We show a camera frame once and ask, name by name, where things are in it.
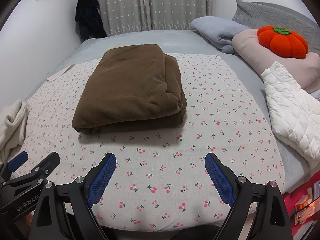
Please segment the orange pumpkin cushion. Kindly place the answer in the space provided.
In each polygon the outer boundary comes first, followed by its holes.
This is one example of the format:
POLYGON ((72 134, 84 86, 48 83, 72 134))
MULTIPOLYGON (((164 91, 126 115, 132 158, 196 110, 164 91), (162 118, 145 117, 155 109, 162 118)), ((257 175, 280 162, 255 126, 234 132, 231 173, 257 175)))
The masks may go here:
POLYGON ((309 45, 297 32, 273 25, 261 27, 257 31, 258 42, 276 55, 284 58, 304 59, 309 45))

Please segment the pink pillow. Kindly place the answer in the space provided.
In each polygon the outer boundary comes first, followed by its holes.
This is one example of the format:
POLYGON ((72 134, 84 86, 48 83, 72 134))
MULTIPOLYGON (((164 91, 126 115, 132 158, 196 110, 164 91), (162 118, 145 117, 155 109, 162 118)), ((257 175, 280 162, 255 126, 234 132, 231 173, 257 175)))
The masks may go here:
POLYGON ((285 66, 307 93, 311 94, 319 90, 319 55, 317 53, 308 53, 304 59, 280 57, 258 42, 256 29, 247 29, 235 35, 232 46, 258 75, 277 61, 285 66))

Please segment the dark hanging garment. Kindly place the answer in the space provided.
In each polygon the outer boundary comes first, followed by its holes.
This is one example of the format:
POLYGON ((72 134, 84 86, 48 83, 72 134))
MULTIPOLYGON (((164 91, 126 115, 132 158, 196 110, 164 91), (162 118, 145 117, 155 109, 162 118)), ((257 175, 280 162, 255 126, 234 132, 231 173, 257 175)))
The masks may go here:
POLYGON ((78 0, 75 10, 75 22, 79 26, 83 41, 90 38, 105 38, 103 22, 99 13, 98 0, 78 0))

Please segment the grey dotted curtain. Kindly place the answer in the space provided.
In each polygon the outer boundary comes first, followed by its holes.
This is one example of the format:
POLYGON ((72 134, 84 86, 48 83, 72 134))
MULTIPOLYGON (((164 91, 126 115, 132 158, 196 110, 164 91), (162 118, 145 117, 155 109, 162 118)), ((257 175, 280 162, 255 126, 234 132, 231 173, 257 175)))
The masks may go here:
POLYGON ((139 31, 189 29, 213 14, 213 0, 98 0, 108 36, 139 31))

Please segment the cherry print blanket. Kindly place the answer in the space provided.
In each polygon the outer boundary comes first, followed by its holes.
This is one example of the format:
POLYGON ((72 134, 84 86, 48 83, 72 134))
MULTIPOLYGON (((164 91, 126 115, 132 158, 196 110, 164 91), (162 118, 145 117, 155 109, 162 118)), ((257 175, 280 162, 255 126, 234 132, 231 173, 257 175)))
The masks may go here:
POLYGON ((224 220, 229 206, 220 199, 204 160, 213 152, 238 176, 253 183, 273 180, 285 187, 276 139, 253 96, 217 55, 176 54, 187 99, 180 128, 85 135, 72 126, 75 107, 98 60, 73 66, 45 82, 29 99, 22 149, 31 171, 49 153, 60 165, 49 180, 70 183, 107 153, 116 170, 93 206, 100 224, 130 231, 171 231, 224 220))

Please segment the cream fleece garment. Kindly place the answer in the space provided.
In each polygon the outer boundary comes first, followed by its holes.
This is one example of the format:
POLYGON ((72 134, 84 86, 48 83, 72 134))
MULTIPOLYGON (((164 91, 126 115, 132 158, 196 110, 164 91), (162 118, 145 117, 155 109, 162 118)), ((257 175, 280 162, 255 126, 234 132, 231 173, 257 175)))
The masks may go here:
POLYGON ((1 163, 10 158, 10 153, 25 140, 25 131, 29 115, 29 105, 18 99, 1 110, 1 163))

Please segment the white quilted jacket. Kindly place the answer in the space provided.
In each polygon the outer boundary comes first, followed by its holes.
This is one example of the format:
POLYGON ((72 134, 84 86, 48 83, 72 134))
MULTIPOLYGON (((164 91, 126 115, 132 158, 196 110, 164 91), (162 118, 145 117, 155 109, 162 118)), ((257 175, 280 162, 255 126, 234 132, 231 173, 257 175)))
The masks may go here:
POLYGON ((314 169, 319 164, 319 101, 277 61, 261 77, 274 135, 314 169))

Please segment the brown coat with fur collar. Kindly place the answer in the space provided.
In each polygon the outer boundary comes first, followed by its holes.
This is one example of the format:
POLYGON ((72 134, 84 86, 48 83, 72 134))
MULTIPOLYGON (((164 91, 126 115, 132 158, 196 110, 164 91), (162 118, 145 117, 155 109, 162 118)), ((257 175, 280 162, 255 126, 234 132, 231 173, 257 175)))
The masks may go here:
POLYGON ((178 61, 157 44, 108 50, 88 78, 72 127, 79 133, 183 125, 187 101, 178 61))

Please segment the light blue bed sheet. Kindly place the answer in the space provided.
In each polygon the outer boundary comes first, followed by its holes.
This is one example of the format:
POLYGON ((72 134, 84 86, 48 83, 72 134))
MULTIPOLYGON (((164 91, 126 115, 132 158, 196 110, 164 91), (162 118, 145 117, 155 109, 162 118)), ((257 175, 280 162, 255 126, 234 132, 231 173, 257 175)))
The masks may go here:
MULTIPOLYGON (((154 30, 115 35, 101 39, 92 38, 83 42, 69 57, 65 58, 51 72, 48 72, 46 78, 71 64, 79 64, 100 58, 103 52, 110 47, 150 43, 158 44, 165 53, 219 55, 252 94, 267 122, 270 122, 264 84, 261 78, 243 59, 233 54, 225 54, 218 51, 218 49, 190 30, 154 30)), ((309 180, 312 172, 307 161, 295 150, 280 140, 277 141, 277 145, 284 162, 285 191, 291 191, 309 180)))

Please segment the red plastic stool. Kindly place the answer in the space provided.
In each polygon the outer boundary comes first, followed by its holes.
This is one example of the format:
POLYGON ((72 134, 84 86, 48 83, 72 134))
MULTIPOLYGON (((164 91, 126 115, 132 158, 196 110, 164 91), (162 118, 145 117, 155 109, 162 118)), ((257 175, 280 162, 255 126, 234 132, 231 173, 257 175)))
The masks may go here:
POLYGON ((313 233, 313 239, 319 239, 319 172, 291 193, 284 193, 283 200, 293 239, 307 239, 313 233))

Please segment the folded blue blanket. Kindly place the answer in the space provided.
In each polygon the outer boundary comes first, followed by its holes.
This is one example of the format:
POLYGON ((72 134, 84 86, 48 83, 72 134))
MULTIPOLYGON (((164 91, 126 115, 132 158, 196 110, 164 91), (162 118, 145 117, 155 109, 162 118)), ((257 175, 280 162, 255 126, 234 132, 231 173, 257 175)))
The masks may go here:
POLYGON ((237 23, 233 20, 216 16, 203 16, 194 19, 190 30, 197 32, 208 40, 213 46, 226 54, 234 54, 232 39, 238 33, 249 29, 248 26, 237 23))

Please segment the grey quilted pillow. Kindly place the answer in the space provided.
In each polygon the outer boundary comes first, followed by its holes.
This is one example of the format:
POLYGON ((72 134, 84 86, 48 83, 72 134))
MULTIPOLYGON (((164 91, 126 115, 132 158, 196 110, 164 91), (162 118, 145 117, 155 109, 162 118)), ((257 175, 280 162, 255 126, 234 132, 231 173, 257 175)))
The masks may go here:
POLYGON ((272 3, 236 0, 236 5, 233 21, 252 29, 265 25, 291 29, 306 39, 310 52, 319 53, 319 26, 310 18, 290 8, 272 3))

